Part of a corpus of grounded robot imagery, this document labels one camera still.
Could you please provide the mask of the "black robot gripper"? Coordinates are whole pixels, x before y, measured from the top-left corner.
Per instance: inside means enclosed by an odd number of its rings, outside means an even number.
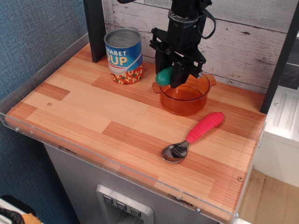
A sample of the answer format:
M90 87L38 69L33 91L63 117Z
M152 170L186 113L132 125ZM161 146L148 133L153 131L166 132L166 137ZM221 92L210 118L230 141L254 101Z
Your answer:
M169 15L167 31L152 29L150 46L156 51L156 74L173 66L171 88L185 84L190 75L195 78L202 76L206 59L198 50L198 45L201 39L207 38L203 36L206 18L206 15L185 18Z

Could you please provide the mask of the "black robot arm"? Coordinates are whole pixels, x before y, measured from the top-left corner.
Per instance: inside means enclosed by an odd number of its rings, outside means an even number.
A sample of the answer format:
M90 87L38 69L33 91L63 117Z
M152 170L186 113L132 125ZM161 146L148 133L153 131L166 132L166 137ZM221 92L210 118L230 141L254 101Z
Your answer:
M211 4L210 0L174 0L168 12L168 29L153 28L151 31L150 46L156 51L156 73L171 67L171 88L185 84L190 75L202 76L206 59L198 45L214 34L212 31L203 35L206 19L216 21L206 9Z

